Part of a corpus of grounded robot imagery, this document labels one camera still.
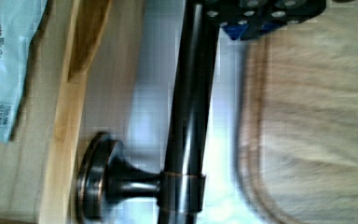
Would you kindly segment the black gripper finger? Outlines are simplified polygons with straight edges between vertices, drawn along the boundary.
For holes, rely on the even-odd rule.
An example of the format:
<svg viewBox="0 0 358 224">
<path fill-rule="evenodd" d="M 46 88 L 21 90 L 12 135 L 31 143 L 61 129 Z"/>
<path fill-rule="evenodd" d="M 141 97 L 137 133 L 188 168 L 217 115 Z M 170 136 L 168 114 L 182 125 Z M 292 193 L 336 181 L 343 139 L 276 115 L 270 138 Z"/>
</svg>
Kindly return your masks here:
<svg viewBox="0 0 358 224">
<path fill-rule="evenodd" d="M 205 0 L 207 18 L 231 40 L 247 41 L 321 15 L 326 0 Z"/>
</svg>

